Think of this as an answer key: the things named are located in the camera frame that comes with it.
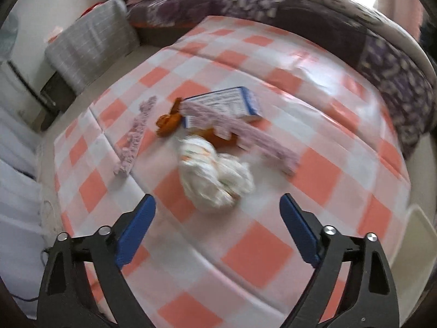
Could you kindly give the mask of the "white tissue paper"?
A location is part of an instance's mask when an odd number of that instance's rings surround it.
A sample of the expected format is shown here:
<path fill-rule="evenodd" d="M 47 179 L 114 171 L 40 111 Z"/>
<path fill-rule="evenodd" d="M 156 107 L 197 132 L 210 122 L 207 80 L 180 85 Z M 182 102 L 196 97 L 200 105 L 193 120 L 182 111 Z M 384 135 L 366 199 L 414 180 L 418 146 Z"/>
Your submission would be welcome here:
<path fill-rule="evenodd" d="M 233 209 L 255 190 L 250 165 L 219 153 L 200 136 L 188 136 L 179 147 L 179 178 L 184 194 L 196 209 L 220 213 Z"/>

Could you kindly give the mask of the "large orange peel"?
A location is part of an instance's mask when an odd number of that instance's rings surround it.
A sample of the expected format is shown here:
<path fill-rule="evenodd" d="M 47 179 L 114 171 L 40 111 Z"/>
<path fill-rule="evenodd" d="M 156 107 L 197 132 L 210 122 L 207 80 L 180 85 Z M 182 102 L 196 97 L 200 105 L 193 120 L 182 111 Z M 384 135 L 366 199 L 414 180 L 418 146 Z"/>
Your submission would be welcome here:
<path fill-rule="evenodd" d="M 237 146 L 238 136 L 234 133 L 231 134 L 231 137 L 229 139 L 223 139 L 217 136 L 214 133 L 213 128 L 209 128 L 206 130 L 195 130 L 193 134 L 202 137 L 210 144 L 212 144 L 212 146 L 214 146 L 215 149 L 218 150 Z"/>

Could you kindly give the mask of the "white plastic trash bin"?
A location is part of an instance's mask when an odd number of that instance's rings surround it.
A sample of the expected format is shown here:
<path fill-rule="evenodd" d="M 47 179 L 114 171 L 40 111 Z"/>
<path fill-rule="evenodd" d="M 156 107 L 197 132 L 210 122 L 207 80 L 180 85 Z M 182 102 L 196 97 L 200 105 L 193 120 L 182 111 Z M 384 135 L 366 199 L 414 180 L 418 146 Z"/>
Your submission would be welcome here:
<path fill-rule="evenodd" d="M 398 296 L 399 323 L 413 313 L 436 263 L 436 230 L 419 205 L 408 209 L 404 237 L 390 262 Z"/>

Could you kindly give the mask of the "pink paper strip left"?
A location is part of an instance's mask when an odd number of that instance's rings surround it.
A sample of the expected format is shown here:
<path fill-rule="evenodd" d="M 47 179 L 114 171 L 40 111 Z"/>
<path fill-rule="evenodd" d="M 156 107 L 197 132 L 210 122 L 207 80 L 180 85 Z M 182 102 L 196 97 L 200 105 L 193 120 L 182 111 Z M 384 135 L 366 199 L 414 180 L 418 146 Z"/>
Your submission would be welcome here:
<path fill-rule="evenodd" d="M 129 175 L 138 155 L 138 150 L 144 138 L 147 128 L 147 120 L 152 109 L 156 105 L 156 96 L 151 96 L 147 101 L 139 105 L 139 114 L 133 119 L 130 132 L 127 134 L 127 146 L 122 148 L 119 155 L 119 162 L 113 172 L 115 175 Z"/>

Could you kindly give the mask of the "small orange peel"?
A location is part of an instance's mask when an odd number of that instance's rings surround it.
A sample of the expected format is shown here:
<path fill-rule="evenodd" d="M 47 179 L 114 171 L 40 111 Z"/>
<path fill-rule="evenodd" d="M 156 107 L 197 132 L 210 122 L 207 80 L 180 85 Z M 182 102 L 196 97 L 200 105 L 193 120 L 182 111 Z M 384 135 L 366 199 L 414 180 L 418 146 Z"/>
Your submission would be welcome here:
<path fill-rule="evenodd" d="M 179 106 L 182 101 L 182 98 L 176 98 L 169 113 L 158 118 L 156 121 L 156 135 L 158 137 L 168 137 L 178 129 L 182 121 L 182 115 L 179 113 Z"/>

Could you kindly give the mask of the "small black bin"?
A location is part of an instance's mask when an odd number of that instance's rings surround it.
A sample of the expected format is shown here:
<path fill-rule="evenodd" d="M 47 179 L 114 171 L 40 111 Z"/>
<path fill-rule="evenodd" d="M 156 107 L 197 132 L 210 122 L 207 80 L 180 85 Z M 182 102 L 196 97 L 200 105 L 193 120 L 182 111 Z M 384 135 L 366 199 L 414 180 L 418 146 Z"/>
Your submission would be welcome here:
<path fill-rule="evenodd" d="M 75 101 L 76 93 L 61 75 L 55 72 L 43 86 L 41 96 L 53 114 L 48 113 L 45 109 L 38 114 L 32 124 L 32 128 L 38 133 L 46 131 L 58 116 L 67 111 Z"/>

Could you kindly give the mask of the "red white checkered tablecloth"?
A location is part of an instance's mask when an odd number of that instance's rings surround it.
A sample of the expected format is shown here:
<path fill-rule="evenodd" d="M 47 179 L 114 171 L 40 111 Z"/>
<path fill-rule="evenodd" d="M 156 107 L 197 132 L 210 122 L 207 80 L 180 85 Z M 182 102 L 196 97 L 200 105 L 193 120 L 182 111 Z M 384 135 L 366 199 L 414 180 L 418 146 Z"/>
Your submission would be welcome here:
<path fill-rule="evenodd" d="M 117 80 L 55 140 L 71 235 L 144 194 L 156 216 L 122 270 L 157 327 L 278 327 L 312 275 L 279 213 L 291 194 L 392 258 L 410 180 L 379 91 L 334 55 L 209 16 Z"/>

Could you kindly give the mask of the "bed with purple sheet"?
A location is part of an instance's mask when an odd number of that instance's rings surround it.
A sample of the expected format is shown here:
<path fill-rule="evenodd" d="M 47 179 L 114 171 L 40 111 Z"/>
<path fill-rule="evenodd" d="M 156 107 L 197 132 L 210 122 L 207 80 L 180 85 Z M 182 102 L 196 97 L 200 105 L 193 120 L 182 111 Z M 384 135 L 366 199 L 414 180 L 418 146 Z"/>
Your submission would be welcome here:
<path fill-rule="evenodd" d="M 382 94 L 408 159 L 430 132 L 436 109 L 431 83 L 401 49 L 350 17 L 307 0 L 127 0 L 137 28 L 192 28 L 207 16 L 261 22 L 299 35 L 358 71 Z"/>

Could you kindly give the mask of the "blue white cardboard box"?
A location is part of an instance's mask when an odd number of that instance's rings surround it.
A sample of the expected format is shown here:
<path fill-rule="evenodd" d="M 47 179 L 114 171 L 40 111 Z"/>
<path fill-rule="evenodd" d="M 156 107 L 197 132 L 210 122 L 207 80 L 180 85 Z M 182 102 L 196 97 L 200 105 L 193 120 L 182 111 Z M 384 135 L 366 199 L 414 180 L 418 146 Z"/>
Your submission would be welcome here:
<path fill-rule="evenodd" d="M 263 118 L 258 98 L 243 86 L 191 96 L 187 101 L 202 104 L 217 112 L 245 121 L 257 121 Z"/>

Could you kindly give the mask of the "grey checked covered nightstand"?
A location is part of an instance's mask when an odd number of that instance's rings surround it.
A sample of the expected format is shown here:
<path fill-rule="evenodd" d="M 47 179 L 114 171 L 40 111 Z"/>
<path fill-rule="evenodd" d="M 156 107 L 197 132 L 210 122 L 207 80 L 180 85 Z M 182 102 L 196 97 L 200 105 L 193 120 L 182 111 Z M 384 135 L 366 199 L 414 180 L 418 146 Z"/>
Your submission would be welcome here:
<path fill-rule="evenodd" d="M 58 34 L 45 57 L 78 96 L 139 45 L 125 2 L 108 0 Z"/>

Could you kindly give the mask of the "standing fan with cover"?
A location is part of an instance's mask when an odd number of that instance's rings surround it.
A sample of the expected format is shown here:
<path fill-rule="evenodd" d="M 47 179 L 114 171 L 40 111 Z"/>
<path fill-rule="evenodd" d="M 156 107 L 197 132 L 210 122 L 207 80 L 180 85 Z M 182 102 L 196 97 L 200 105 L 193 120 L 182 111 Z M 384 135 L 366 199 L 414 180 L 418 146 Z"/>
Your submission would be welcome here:
<path fill-rule="evenodd" d="M 17 65 L 14 63 L 12 55 L 13 49 L 19 32 L 19 20 L 13 14 L 9 14 L 1 25 L 1 63 L 6 64 L 15 77 L 24 86 L 25 90 L 40 104 L 40 106 L 50 115 L 57 116 L 58 108 L 55 102 L 40 93 L 37 93 L 24 78 Z"/>

